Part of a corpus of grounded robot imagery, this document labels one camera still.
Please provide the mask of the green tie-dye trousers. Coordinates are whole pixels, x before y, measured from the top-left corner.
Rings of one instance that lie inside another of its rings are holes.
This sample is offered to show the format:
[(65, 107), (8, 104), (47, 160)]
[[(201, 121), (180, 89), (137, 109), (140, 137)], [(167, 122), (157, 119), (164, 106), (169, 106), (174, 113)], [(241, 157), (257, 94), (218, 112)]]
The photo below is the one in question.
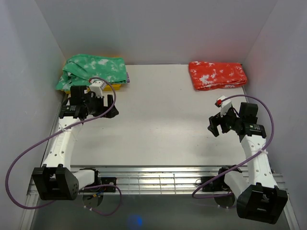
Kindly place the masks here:
[(69, 91), (71, 86), (89, 86), (93, 77), (105, 79), (111, 84), (126, 84), (128, 75), (124, 59), (87, 54), (72, 56), (62, 69), (56, 90)]

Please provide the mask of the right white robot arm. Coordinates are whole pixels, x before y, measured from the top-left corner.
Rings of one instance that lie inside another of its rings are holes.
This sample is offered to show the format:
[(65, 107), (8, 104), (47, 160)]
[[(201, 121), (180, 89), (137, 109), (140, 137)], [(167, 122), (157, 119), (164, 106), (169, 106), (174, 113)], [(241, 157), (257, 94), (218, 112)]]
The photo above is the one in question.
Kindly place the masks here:
[(273, 177), (266, 151), (266, 131), (257, 123), (258, 106), (254, 103), (241, 103), (237, 112), (231, 100), (218, 99), (216, 106), (220, 112), (209, 118), (208, 130), (219, 136), (218, 127), (223, 133), (236, 132), (244, 150), (248, 179), (239, 168), (220, 168), (217, 179), (211, 182), (215, 191), (231, 191), (232, 204), (240, 218), (275, 224), (288, 201), (285, 190), (278, 187)]

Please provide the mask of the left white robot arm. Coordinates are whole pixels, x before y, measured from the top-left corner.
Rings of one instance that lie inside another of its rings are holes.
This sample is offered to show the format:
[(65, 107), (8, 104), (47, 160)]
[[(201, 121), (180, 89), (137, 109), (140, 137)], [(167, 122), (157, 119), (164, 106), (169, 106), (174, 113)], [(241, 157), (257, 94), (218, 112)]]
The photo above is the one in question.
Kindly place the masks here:
[(94, 168), (71, 172), (71, 157), (83, 122), (89, 115), (94, 118), (113, 118), (119, 114), (112, 95), (104, 104), (106, 83), (98, 80), (90, 86), (72, 86), (70, 97), (61, 105), (58, 119), (60, 134), (52, 140), (51, 150), (41, 167), (35, 167), (32, 178), (42, 200), (75, 200), (78, 192), (101, 188), (102, 180)]

